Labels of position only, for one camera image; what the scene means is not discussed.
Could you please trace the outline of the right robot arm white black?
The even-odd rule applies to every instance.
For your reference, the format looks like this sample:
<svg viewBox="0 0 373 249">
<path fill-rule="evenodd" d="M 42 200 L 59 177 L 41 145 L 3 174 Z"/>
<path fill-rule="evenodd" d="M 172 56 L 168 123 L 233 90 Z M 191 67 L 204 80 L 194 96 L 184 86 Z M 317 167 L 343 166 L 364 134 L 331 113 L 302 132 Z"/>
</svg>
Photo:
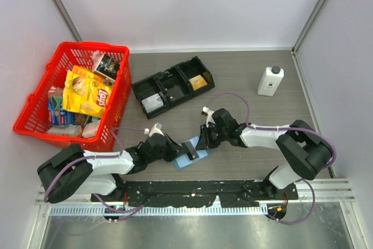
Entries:
<svg viewBox="0 0 373 249">
<path fill-rule="evenodd" d="M 282 153 L 286 163 L 275 167 L 262 182 L 262 193 L 269 199 L 277 199 L 292 183 L 313 180 L 336 160 L 335 147 L 304 121 L 261 127 L 248 122 L 239 124 L 224 108 L 213 111 L 204 107 L 201 113 L 206 123 L 200 127 L 196 150 L 211 150 L 228 142 L 235 147 L 268 148 Z"/>
</svg>

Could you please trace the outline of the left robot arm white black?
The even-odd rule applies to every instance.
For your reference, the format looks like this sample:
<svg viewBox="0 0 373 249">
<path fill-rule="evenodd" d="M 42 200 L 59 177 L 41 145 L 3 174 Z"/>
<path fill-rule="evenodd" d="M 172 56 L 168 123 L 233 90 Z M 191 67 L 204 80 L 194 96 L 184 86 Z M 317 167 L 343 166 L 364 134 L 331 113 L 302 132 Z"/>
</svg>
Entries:
<svg viewBox="0 0 373 249">
<path fill-rule="evenodd" d="M 159 133 L 119 152 L 92 152 L 73 144 L 40 165 L 37 174 L 45 190 L 44 202 L 57 204 L 77 193 L 119 201 L 125 192 L 120 175 L 139 173 L 150 163 L 171 162 L 186 153 L 184 144 Z"/>
</svg>

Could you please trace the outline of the grey VIP card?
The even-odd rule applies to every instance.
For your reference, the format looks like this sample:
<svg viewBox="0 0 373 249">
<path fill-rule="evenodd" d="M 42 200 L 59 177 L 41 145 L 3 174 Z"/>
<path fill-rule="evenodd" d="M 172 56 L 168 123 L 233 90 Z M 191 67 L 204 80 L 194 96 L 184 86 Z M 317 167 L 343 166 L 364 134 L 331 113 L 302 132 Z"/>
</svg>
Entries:
<svg viewBox="0 0 373 249">
<path fill-rule="evenodd" d="M 193 146 L 191 141 L 183 142 L 181 146 L 187 150 L 186 155 L 188 156 L 188 159 L 190 161 L 193 161 L 199 158 L 199 155 L 197 151 L 195 150 L 195 147 Z"/>
</svg>

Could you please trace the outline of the blue leather card holder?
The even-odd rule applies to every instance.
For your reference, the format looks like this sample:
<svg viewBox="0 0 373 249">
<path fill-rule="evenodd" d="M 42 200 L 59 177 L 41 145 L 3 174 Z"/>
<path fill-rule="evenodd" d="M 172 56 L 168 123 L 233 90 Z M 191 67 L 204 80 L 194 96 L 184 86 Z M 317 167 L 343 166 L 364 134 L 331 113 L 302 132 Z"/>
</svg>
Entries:
<svg viewBox="0 0 373 249">
<path fill-rule="evenodd" d="M 193 138 L 191 138 L 187 141 L 191 141 L 191 143 L 193 144 L 193 146 L 195 147 L 195 150 L 196 150 L 196 145 L 198 144 L 199 137 L 195 136 L 195 137 L 193 137 Z M 188 166 L 191 166 L 191 165 L 201 161 L 202 159 L 207 158 L 210 155 L 210 152 L 208 150 L 196 150 L 196 151 L 199 155 L 199 158 L 196 159 L 196 160 L 193 160 L 193 161 L 190 161 L 188 159 L 188 156 L 187 156 L 186 152 L 183 152 L 181 155 L 177 156 L 173 161 L 173 164 L 174 164 L 175 168 L 177 170 L 185 169 Z"/>
</svg>

